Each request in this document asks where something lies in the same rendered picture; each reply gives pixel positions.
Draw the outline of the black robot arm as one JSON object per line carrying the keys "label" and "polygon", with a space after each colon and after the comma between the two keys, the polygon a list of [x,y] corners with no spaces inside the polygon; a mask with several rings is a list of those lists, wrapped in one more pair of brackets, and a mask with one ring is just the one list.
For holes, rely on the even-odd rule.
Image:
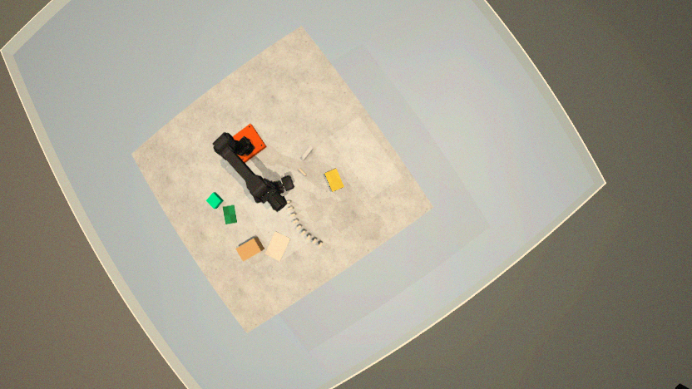
{"label": "black robot arm", "polygon": [[286,198],[280,195],[270,180],[256,175],[238,156],[249,156],[254,151],[255,146],[251,144],[250,139],[243,136],[241,140],[235,140],[230,133],[224,132],[212,145],[214,145],[215,153],[227,160],[240,174],[240,177],[246,181],[250,194],[259,202],[264,204],[268,201],[276,212],[288,204]]}

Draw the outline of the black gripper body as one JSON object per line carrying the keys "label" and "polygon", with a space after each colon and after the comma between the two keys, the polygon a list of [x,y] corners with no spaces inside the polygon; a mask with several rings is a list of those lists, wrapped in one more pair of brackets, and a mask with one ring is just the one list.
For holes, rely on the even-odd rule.
{"label": "black gripper body", "polygon": [[[273,185],[275,185],[275,188],[277,189],[278,192],[280,190],[283,190],[283,189],[285,189],[286,191],[294,189],[294,187],[295,187],[294,182],[293,182],[290,175],[286,175],[285,177],[282,177],[281,180],[282,180],[283,184],[281,184],[279,181],[274,182],[273,180],[271,180],[271,182],[273,183]],[[255,202],[257,204],[260,203],[256,198],[254,198],[254,199],[255,199]]]}

